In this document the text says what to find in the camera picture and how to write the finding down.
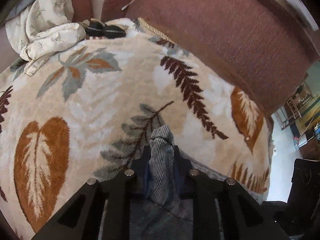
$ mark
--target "blanket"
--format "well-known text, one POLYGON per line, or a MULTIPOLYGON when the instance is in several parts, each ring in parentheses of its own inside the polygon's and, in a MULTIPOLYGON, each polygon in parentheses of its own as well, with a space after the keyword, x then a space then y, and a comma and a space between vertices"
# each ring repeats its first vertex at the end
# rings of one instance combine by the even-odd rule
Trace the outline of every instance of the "blanket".
POLYGON ((85 38, 85 31, 72 23, 71 0, 36 0, 19 16, 6 22, 8 40, 29 63, 32 76, 54 53, 64 51, 85 38))
POLYGON ((33 77, 0 74, 0 209, 24 240, 87 181, 127 169, 167 125, 198 163, 268 194, 271 131, 263 111, 191 52, 140 21, 127 36, 83 40, 33 77))

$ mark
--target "brown sofa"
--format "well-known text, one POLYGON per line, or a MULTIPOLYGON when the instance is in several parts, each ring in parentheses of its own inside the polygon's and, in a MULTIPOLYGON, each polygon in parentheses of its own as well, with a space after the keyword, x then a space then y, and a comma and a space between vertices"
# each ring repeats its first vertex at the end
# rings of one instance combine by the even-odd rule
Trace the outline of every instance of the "brown sofa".
POLYGON ((276 111, 319 59, 302 25, 274 0, 105 0, 102 21, 142 17, 198 39, 276 111))

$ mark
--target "dark brown fern print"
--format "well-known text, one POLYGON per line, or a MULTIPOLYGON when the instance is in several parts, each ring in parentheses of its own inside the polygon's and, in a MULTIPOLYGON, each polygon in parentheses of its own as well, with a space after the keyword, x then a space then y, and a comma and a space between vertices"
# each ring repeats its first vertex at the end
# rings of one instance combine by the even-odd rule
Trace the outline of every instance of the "dark brown fern print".
POLYGON ((193 114, 201 120, 202 126, 210 132, 212 138, 215 135, 225 140, 229 137, 219 131, 214 123, 210 120, 206 105, 201 100, 204 98, 200 95, 203 91, 197 84, 199 83, 194 77, 198 74, 192 72, 192 67, 187 66, 184 62, 172 57, 165 56, 161 60, 161 66, 165 66, 165 70, 169 70, 169 74, 173 73, 176 81, 176 87, 181 85, 181 93, 183 94, 183 101, 187 101, 189 109, 193 109, 193 114))
POLYGON ((244 184, 247 189, 256 193, 265 193, 268 189, 264 187, 269 176, 269 168, 263 173, 262 176, 253 176, 251 173, 248 177, 248 168, 243 170, 243 163, 237 168, 237 162, 233 164, 231 177, 244 184))
POLYGON ((157 41, 157 44, 161 45, 161 46, 165 46, 166 44, 168 44, 169 48, 172 48, 172 49, 174 48, 174 43, 167 41, 167 40, 164 40, 164 39, 160 39, 159 41, 157 41))
POLYGON ((165 124, 160 113, 173 103, 174 101, 168 102, 159 110, 140 104, 140 110, 144 115, 132 117, 133 124, 122 124, 122 130, 126 133, 127 138, 120 138, 112 143, 116 151, 107 150, 100 153, 102 158, 108 161, 108 165, 95 171, 94 175, 105 180, 119 170, 128 169, 132 160, 139 158, 143 147, 149 143, 152 131, 165 124))
POLYGON ((8 202, 8 200, 7 200, 7 198, 5 197, 5 194, 4 194, 1 186, 0 186, 0 197, 2 197, 2 199, 3 199, 4 201, 8 202))
POLYGON ((0 122, 4 121, 4 117, 2 116, 8 109, 5 107, 9 104, 8 98, 11 97, 12 86, 8 87, 6 91, 2 91, 2 95, 0 97, 0 122))

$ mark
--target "gray fabric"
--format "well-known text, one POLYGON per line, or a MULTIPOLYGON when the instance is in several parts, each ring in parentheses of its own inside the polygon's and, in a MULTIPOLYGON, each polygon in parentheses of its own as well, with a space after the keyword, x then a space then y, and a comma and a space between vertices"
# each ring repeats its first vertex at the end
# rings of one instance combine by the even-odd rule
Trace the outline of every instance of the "gray fabric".
POLYGON ((6 21, 16 17, 19 15, 27 6, 32 4, 35 0, 19 0, 17 4, 14 6, 14 8, 9 13, 8 17, 6 18, 6 21))
MULTIPOLYGON (((152 175, 148 199, 131 201, 130 239, 192 239, 193 208, 191 200, 180 200, 175 192, 173 175, 174 140, 167 125, 152 132, 149 141, 152 175)), ((180 149, 180 154, 191 161, 192 166, 212 179, 225 180, 224 176, 190 158, 180 149)), ((258 202, 263 195, 246 189, 258 202)))

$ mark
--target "crumpled cream fabric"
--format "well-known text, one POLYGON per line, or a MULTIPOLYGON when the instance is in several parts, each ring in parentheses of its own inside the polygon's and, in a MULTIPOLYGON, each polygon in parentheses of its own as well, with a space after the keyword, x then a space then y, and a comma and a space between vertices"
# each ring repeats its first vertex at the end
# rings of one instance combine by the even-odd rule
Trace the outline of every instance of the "crumpled cream fabric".
POLYGON ((32 76, 54 53, 85 38, 84 29, 72 23, 71 0, 36 0, 6 22, 8 40, 20 57, 29 61, 25 72, 32 76))
POLYGON ((256 103, 140 24, 108 24, 127 36, 81 41, 34 77, 19 64, 0 74, 0 209, 12 229, 30 240, 88 178, 129 166, 165 124, 183 152, 265 199, 273 147, 256 103))

